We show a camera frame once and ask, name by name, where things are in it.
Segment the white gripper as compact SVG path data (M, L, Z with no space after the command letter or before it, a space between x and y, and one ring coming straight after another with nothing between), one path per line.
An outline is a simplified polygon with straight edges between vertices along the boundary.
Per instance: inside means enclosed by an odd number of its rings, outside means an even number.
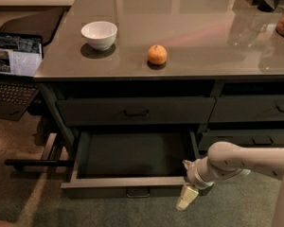
M194 162L184 160L183 165L186 169L187 181L191 185L184 185L180 197L176 203L176 208L180 211L185 210L198 197L199 190L207 189L214 183L205 181L201 176L201 166L203 161L197 159Z

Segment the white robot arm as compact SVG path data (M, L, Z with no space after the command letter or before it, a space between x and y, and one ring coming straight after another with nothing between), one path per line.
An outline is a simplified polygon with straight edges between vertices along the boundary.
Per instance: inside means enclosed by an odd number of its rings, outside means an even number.
M229 142L210 146L203 159L183 161L187 183L183 185L176 208L185 210L217 181L247 175L250 171L281 181L272 227L284 227L284 148L243 148Z

